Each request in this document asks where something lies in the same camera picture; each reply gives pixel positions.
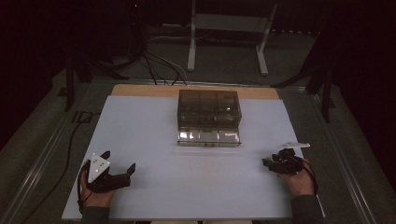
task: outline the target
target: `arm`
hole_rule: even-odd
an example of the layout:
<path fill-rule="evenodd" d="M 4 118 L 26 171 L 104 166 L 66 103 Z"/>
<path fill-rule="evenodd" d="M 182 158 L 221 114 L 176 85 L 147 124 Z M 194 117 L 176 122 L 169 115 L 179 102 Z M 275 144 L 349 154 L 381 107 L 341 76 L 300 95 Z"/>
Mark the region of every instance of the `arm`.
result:
<path fill-rule="evenodd" d="M 106 193 L 93 193 L 87 189 L 87 174 L 82 173 L 81 176 L 81 196 L 84 200 L 82 209 L 82 224 L 108 224 L 110 205 L 115 190 Z"/>
<path fill-rule="evenodd" d="M 303 164 L 310 172 L 308 160 L 303 159 Z M 296 175 L 282 175 L 291 192 L 296 196 L 291 200 L 291 213 L 293 224 L 322 224 L 324 218 L 317 196 L 314 193 L 314 183 L 308 172 L 303 169 Z"/>

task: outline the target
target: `forearm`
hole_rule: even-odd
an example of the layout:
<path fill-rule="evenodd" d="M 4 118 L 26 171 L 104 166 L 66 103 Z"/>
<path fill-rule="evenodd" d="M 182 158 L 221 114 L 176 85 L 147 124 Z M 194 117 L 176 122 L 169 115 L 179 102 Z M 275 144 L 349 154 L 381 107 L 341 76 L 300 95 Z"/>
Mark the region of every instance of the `forearm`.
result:
<path fill-rule="evenodd" d="M 84 207 L 81 224 L 108 224 L 109 214 L 108 207 Z"/>
<path fill-rule="evenodd" d="M 291 200 L 293 224 L 323 224 L 324 218 L 318 198 L 314 195 L 301 195 Z"/>

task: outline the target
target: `hand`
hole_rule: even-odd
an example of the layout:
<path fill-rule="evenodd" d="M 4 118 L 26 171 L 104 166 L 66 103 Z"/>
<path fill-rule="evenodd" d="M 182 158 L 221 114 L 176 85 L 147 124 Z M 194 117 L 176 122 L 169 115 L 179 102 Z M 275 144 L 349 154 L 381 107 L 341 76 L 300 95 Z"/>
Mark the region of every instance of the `hand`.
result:
<path fill-rule="evenodd" d="M 81 175 L 81 197 L 84 201 L 84 207 L 110 207 L 115 190 L 106 193 L 94 193 L 87 189 L 87 174 L 82 172 Z"/>
<path fill-rule="evenodd" d="M 305 161 L 303 162 L 304 167 L 312 172 L 308 165 L 308 160 L 303 159 L 303 161 Z M 305 169 L 303 169 L 296 175 L 277 174 L 277 176 L 282 177 L 284 180 L 286 180 L 291 190 L 291 193 L 295 196 L 315 194 L 313 180 Z"/>

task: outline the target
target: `dark background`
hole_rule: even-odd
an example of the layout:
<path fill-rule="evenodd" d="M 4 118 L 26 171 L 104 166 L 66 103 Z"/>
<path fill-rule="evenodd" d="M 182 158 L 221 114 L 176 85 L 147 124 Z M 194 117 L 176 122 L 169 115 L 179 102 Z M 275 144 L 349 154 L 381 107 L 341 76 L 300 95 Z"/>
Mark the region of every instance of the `dark background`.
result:
<path fill-rule="evenodd" d="M 198 11 L 257 16 L 262 1 L 245 9 L 238 1 L 200 1 Z M 2 1 L 0 3 L 1 138 L 0 148 L 51 89 L 51 79 L 65 67 L 70 49 L 82 49 L 99 60 L 128 45 L 125 27 L 190 23 L 191 1 Z M 317 35 L 303 70 L 332 55 L 333 83 L 395 188 L 392 138 L 396 136 L 394 64 L 396 4 L 386 1 L 279 1 L 273 32 Z M 141 6 L 134 14 L 132 6 Z M 109 39 L 118 39 L 113 46 Z"/>

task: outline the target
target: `person's left hand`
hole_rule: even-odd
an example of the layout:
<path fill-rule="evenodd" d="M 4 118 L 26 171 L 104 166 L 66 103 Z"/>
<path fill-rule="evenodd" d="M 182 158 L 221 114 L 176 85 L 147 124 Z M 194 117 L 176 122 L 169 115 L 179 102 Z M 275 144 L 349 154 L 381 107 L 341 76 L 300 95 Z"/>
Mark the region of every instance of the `person's left hand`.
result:
<path fill-rule="evenodd" d="M 81 175 L 81 197 L 84 201 L 84 207 L 110 207 L 115 190 L 106 193 L 94 193 L 87 189 L 87 173 L 82 172 Z"/>

